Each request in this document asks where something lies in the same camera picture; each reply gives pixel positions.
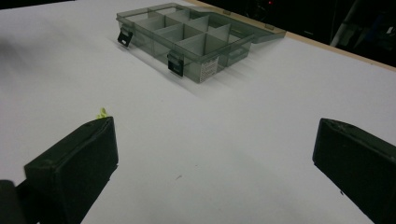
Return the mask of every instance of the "white surface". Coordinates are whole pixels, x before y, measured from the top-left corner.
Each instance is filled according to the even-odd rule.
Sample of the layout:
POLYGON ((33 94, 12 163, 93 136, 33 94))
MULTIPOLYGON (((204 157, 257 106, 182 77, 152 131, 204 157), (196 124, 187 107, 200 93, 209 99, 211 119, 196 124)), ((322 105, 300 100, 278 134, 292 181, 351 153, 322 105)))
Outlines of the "white surface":
POLYGON ((117 12, 160 3, 0 10, 0 177, 104 106, 120 166, 85 224, 372 223, 311 157, 320 118, 396 145, 396 74, 284 38, 198 85, 117 43, 117 12))

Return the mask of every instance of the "black latch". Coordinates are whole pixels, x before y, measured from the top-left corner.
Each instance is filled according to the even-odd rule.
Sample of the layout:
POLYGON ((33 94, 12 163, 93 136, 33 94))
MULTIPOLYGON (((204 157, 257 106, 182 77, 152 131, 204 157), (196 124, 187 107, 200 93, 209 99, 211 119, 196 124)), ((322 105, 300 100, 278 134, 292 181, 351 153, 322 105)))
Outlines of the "black latch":
POLYGON ((117 39, 123 46, 127 47, 129 46, 129 43, 131 43, 132 39, 132 32, 128 32, 126 29, 121 28, 119 38, 117 39))
POLYGON ((168 69, 176 73, 178 76, 183 77, 184 61, 183 55, 174 51, 168 53, 168 69))

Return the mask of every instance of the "clear plastic container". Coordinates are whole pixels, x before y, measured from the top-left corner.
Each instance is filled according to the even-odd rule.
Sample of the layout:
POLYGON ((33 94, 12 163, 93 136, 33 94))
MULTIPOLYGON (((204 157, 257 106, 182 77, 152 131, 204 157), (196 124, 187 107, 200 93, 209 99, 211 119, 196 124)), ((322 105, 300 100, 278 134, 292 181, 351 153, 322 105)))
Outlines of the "clear plastic container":
POLYGON ((252 43, 285 34, 172 3, 121 12, 117 21, 122 45, 132 43, 197 83, 246 58, 252 43))

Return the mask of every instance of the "plastic organizer box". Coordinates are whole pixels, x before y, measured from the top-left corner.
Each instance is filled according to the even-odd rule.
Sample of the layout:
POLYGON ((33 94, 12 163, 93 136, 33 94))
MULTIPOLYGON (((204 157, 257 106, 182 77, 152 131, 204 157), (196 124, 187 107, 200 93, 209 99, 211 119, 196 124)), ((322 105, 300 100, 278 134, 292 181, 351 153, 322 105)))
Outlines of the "plastic organizer box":
POLYGON ((130 43, 168 65, 180 77, 201 83, 248 56, 251 43, 281 38, 207 8, 170 3, 117 14, 119 42, 130 43))

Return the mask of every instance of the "small yellow object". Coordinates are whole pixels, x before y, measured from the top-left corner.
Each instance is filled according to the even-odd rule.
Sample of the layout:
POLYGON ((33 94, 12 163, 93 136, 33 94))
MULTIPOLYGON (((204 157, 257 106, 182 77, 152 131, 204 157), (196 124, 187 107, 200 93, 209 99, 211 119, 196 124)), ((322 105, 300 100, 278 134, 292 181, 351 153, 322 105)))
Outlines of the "small yellow object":
POLYGON ((106 112, 106 110, 102 107, 100 108, 100 114, 96 115, 97 119, 103 119, 103 118, 107 118, 108 114, 106 112))

